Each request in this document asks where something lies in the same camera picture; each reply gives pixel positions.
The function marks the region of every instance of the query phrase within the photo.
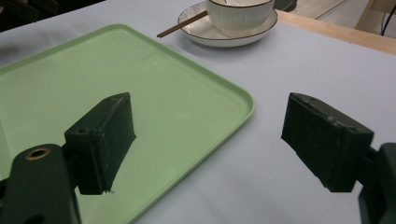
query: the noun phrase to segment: light green tray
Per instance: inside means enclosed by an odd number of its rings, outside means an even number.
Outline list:
[[[19,152],[64,131],[109,95],[131,93],[137,135],[113,193],[78,195],[83,223],[135,220],[251,116],[233,83],[124,25],[0,68],[0,178]]]

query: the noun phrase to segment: wooden chopstick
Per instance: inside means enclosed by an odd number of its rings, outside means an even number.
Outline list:
[[[201,18],[203,18],[205,16],[207,16],[207,11],[206,10],[201,12],[201,13],[199,13],[199,14],[197,14],[197,15],[195,15],[195,16],[193,16],[193,17],[191,17],[191,18],[189,18],[189,19],[187,19],[187,20],[185,20],[185,21],[183,21],[183,22],[181,22],[181,23],[179,23],[176,26],[173,26],[173,27],[165,30],[164,32],[158,34],[157,37],[162,38],[162,37],[164,37],[166,35],[172,34],[174,31],[176,31],[178,29],[181,29],[181,28],[183,28],[184,26],[186,26],[186,25],[188,25],[190,23],[198,21],[198,20],[200,20]]]

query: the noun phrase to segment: white plate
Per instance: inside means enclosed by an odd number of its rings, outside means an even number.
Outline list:
[[[205,2],[199,3],[184,10],[178,17],[178,23],[185,21],[200,12],[206,10]],[[250,44],[263,38],[277,22],[277,14],[274,10],[270,12],[268,19],[260,27],[256,28],[252,35],[228,37],[221,30],[215,27],[209,17],[195,21],[182,28],[187,37],[199,44],[218,48],[237,47]]]

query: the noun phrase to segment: wooden edge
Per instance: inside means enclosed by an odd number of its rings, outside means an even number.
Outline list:
[[[363,31],[347,28],[326,21],[317,21],[289,12],[276,11],[279,21],[309,30],[321,35],[327,35],[351,44],[360,45],[368,49],[376,49],[396,55],[396,39],[374,35]]]

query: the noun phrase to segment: white bowl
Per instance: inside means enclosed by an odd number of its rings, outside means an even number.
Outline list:
[[[268,18],[275,0],[205,0],[212,23],[225,35],[251,35]]]

